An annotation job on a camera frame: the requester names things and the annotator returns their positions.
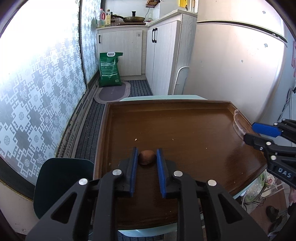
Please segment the small brown round nut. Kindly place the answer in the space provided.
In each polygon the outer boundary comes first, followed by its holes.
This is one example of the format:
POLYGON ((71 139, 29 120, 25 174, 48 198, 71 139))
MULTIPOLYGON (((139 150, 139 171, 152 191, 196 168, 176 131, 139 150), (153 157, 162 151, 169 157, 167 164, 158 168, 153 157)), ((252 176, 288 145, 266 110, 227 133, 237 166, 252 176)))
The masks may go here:
POLYGON ((152 150, 141 151, 138 155, 138 163, 142 166, 149 166, 156 160, 156 154, 152 150))

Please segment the white folded chair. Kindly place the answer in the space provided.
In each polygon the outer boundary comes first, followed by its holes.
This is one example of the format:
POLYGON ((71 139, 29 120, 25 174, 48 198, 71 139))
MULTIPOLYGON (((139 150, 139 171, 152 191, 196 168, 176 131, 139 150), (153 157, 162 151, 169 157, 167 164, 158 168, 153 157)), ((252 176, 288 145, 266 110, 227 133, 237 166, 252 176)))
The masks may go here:
POLYGON ((176 77, 173 95, 182 95, 184 91, 184 86, 188 77, 188 73, 189 73, 189 66, 181 67, 177 71, 177 77, 176 77))

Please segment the frying pan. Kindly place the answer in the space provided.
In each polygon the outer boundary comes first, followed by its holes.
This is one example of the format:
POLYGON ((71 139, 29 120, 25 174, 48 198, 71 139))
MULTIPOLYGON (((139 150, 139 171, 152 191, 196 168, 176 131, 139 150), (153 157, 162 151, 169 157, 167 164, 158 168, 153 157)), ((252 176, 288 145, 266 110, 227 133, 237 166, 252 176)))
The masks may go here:
POLYGON ((145 18, 142 16, 136 16, 136 11, 132 11, 132 16, 122 17, 119 15, 113 15, 115 18, 122 19, 125 23, 143 23, 145 18))

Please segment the white kitchen cabinet front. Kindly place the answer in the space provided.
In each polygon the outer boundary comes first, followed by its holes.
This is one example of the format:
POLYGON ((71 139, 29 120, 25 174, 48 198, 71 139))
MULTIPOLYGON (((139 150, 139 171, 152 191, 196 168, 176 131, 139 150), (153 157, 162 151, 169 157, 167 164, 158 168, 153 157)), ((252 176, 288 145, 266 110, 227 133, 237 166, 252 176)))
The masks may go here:
POLYGON ((180 94, 177 78, 191 62, 197 14, 176 9, 149 24, 145 76, 153 95, 180 94))

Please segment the yellow cutting board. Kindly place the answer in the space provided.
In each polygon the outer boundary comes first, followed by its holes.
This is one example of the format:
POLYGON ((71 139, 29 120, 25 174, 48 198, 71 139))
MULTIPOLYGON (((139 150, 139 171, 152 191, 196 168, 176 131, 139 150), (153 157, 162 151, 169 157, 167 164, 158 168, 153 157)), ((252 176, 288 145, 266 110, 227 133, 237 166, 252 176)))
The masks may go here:
POLYGON ((182 8, 186 8, 187 7, 187 0, 179 0, 179 6, 182 8))

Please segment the patterned glass sliding door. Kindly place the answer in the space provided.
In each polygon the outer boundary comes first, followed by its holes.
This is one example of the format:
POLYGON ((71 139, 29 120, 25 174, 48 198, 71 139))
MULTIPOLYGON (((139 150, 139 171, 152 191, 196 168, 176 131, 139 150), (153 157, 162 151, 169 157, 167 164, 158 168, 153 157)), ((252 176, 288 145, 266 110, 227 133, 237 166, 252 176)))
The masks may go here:
POLYGON ((99 71, 100 1, 22 1, 1 32, 1 179, 32 198, 99 71))

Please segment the white corner kitchen cabinet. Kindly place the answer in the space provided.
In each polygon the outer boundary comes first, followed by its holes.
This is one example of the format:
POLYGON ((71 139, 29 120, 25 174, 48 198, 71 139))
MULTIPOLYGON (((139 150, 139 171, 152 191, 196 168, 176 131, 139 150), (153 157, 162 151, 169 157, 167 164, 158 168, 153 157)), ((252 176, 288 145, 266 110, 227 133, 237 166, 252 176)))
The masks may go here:
POLYGON ((97 29, 97 52, 121 52, 118 69, 123 80, 145 80, 147 26, 114 26, 97 29))

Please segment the oil bottle red cap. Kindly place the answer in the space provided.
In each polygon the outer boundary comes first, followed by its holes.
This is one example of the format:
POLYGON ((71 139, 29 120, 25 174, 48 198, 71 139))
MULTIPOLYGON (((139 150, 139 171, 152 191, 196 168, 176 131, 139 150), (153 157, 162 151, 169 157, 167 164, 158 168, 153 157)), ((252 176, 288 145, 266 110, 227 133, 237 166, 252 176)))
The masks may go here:
POLYGON ((105 27, 105 11, 100 8, 97 16, 97 27, 103 28, 105 27))

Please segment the yellow oil bottle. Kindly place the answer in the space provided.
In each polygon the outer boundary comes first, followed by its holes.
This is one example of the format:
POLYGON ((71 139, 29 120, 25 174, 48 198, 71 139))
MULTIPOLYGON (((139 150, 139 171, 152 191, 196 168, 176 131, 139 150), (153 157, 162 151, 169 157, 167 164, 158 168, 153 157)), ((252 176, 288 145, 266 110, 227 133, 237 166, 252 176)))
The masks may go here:
POLYGON ((111 11, 110 9, 106 10, 106 15, 105 15, 105 26, 110 27, 111 26, 111 11))

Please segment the dark striped floor carpet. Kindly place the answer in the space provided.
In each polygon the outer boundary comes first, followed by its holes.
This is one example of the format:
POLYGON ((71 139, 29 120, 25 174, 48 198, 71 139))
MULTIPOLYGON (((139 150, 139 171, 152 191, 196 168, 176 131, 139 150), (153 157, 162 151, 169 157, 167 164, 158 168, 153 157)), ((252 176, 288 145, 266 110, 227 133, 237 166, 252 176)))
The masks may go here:
MULTIPOLYGON (((131 80, 127 82, 131 85, 129 97, 153 95, 147 80, 131 80)), ((94 163, 105 104, 100 104, 94 99, 92 99, 90 104, 81 134, 77 139, 78 145, 74 157, 86 159, 94 163)))

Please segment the wall spice rack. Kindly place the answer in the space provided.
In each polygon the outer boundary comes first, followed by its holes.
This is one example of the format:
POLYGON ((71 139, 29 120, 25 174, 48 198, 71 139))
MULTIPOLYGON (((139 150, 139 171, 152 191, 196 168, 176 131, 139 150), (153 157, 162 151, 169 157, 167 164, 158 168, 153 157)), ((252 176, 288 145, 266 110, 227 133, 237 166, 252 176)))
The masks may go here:
POLYGON ((155 8, 157 4, 159 4, 161 1, 160 0, 147 0, 145 7, 146 8, 155 8))

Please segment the green rice bag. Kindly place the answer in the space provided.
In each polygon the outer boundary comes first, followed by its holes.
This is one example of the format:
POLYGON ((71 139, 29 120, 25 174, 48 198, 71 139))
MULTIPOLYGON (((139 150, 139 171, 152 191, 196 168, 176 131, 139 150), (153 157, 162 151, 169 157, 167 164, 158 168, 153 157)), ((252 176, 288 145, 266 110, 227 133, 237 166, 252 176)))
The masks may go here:
POLYGON ((121 86, 118 61, 122 52, 102 52, 99 55, 99 87, 121 86))

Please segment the oval grey floor mat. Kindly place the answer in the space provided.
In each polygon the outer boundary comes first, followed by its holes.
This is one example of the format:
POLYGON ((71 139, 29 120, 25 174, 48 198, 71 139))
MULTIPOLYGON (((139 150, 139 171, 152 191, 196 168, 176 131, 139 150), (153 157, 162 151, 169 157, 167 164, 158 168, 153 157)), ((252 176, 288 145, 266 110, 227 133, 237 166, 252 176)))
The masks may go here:
POLYGON ((95 93, 94 100, 99 104, 118 102, 130 95, 131 84, 123 81, 122 85, 100 87, 95 93))

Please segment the beige refrigerator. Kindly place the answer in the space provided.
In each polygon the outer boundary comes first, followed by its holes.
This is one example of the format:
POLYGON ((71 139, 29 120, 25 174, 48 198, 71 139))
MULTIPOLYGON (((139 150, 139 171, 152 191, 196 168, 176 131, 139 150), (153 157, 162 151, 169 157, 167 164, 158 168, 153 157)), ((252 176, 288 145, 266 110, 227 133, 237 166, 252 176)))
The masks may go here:
POLYGON ((183 93, 232 102, 250 122, 274 123, 288 86, 290 47, 266 1, 199 1, 183 93))

